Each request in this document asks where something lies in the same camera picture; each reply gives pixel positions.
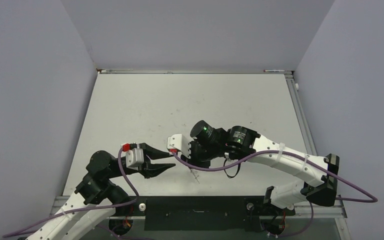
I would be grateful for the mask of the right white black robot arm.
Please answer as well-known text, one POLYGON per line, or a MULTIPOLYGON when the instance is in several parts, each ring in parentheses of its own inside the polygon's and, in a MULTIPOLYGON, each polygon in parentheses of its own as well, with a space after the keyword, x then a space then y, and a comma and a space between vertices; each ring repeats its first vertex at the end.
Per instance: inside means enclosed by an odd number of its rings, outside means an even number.
POLYGON ((335 204, 338 181, 329 175, 339 171, 339 158, 334 154, 310 155, 244 126, 225 130, 204 120, 193 126, 190 137, 188 140, 182 134, 172 135, 167 149, 191 169, 211 172, 211 160, 224 158, 234 161, 234 165, 262 164, 296 177, 295 182, 266 189, 262 207, 269 214, 305 201, 322 207, 335 204))

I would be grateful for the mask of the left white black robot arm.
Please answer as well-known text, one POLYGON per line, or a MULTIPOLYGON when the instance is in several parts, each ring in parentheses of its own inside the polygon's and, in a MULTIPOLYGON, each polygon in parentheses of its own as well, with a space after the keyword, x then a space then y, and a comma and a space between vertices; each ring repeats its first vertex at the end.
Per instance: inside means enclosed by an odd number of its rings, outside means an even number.
POLYGON ((79 240, 105 218, 125 214, 139 199, 128 175, 150 179, 175 167, 174 163, 152 163, 152 157, 165 159, 171 155, 146 143, 123 144, 117 156, 96 151, 86 166, 86 175, 68 200, 26 239, 79 240))

